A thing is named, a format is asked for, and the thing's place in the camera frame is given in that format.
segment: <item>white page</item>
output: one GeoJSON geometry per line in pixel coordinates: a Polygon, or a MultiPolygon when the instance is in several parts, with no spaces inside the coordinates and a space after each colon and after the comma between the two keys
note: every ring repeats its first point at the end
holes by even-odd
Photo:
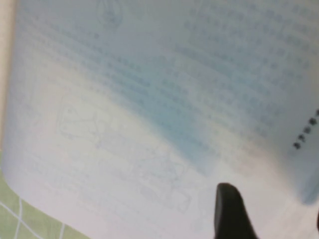
{"type": "Polygon", "coordinates": [[[319,166],[316,127],[292,146],[318,107],[318,15],[311,1],[21,0],[7,183],[92,238],[205,239],[228,181],[259,235],[276,233],[319,166]]]}
{"type": "Polygon", "coordinates": [[[14,4],[15,0],[0,1],[0,145],[2,140],[5,95],[11,59],[14,4]]]}

